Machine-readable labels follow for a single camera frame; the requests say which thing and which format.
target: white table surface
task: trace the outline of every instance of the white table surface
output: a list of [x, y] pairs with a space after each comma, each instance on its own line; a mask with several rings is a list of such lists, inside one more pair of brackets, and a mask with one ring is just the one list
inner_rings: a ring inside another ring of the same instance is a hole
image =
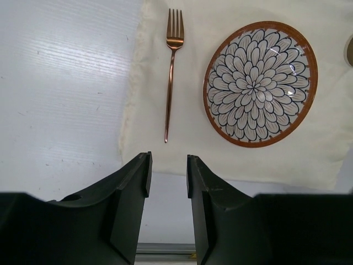
[[[60, 200], [120, 168], [117, 140], [141, 3], [2, 1], [0, 191]], [[353, 151], [337, 193], [353, 186], [352, 160]], [[318, 192], [231, 184], [249, 195]], [[140, 242], [194, 242], [185, 176], [153, 174]]]

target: plate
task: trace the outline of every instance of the plate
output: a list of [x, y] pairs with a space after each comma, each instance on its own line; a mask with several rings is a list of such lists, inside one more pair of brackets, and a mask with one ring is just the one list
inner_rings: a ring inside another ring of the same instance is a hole
[[247, 25], [214, 54], [204, 81], [204, 105], [229, 142], [263, 147], [288, 136], [315, 97], [318, 67], [306, 38], [279, 22]]

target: fork handle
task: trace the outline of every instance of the fork handle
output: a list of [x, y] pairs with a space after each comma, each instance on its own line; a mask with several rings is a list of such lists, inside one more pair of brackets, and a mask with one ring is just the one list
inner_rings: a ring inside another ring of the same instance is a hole
[[168, 131], [170, 121], [170, 109], [172, 107], [172, 94], [173, 94], [173, 73], [174, 73], [174, 59], [176, 50], [172, 50], [172, 58], [170, 59], [170, 70], [169, 70], [169, 81], [167, 91], [167, 109], [165, 111], [165, 131], [164, 131], [164, 142], [168, 142]]

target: petal pattern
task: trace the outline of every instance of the petal pattern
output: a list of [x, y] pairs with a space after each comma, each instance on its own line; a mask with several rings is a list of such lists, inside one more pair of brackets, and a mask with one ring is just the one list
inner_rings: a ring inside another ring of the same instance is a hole
[[287, 130], [311, 91], [311, 68], [290, 34], [243, 33], [209, 70], [207, 111], [229, 137], [261, 142]]

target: fabric edge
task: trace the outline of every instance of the fabric edge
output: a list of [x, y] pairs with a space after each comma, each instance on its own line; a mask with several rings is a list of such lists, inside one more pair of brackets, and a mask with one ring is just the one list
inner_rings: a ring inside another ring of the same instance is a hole
[[135, 47], [133, 51], [133, 60], [131, 62], [131, 67], [130, 67], [130, 73], [129, 73], [129, 88], [127, 91], [127, 100], [126, 104], [124, 107], [124, 112], [122, 115], [122, 126], [120, 130], [120, 136], [118, 140], [118, 145], [119, 145], [119, 153], [121, 156], [122, 160], [122, 165], [124, 165], [125, 159], [123, 154], [124, 151], [124, 144], [125, 144], [125, 139], [126, 139], [126, 131], [130, 127], [130, 116], [132, 111], [134, 110], [136, 104], [135, 104], [135, 99], [134, 97], [136, 93], [136, 88], [138, 87], [138, 83], [141, 81], [141, 75], [138, 73], [141, 73], [141, 60], [142, 60], [142, 55], [146, 54], [146, 46], [143, 45], [145, 39], [146, 39], [146, 23], [145, 20], [147, 19], [147, 14], [148, 14], [148, 0], [143, 0], [142, 7], [140, 10], [140, 17], [141, 20], [137, 26], [136, 30], [136, 37], [135, 37]]

